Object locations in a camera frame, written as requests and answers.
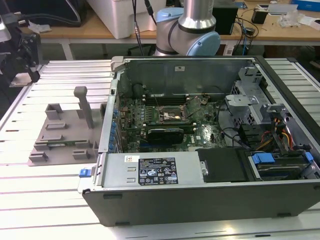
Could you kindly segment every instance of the gray metal case panel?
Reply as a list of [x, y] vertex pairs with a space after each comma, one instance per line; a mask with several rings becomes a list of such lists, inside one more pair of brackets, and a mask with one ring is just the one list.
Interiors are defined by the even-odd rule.
[[297, 216], [320, 201], [319, 184], [90, 192], [100, 223], [148, 225]]

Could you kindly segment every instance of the motherboard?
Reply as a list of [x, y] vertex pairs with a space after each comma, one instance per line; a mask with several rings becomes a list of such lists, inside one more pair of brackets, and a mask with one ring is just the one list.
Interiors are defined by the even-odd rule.
[[124, 153], [190, 152], [227, 146], [216, 123], [219, 102], [210, 101], [208, 96], [194, 96], [180, 105], [162, 103], [121, 99]]

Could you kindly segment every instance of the white plastic bag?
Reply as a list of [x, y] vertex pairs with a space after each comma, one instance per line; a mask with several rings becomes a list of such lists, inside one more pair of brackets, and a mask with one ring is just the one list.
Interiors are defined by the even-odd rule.
[[298, 10], [289, 11], [286, 15], [281, 15], [277, 22], [282, 28], [292, 26], [300, 27], [299, 20], [304, 16], [304, 14], [298, 13]]

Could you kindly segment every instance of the gray plastic stand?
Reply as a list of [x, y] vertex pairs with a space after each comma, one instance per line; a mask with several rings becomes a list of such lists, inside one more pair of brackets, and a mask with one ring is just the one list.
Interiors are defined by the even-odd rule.
[[29, 166], [97, 162], [103, 116], [101, 110], [91, 110], [86, 94], [85, 86], [74, 90], [79, 110], [62, 111], [58, 103], [47, 106], [47, 118], [29, 156]]

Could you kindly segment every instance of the circuit board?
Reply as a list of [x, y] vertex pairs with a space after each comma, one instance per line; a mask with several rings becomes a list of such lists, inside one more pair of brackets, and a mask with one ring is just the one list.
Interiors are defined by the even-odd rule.
[[[142, 100], [125, 99], [121, 100], [120, 111], [125, 153], [190, 152], [227, 146], [215, 123], [217, 103], [204, 101], [201, 96], [177, 106], [149, 106]], [[172, 145], [150, 144], [148, 129], [164, 126], [183, 129], [183, 141]]]

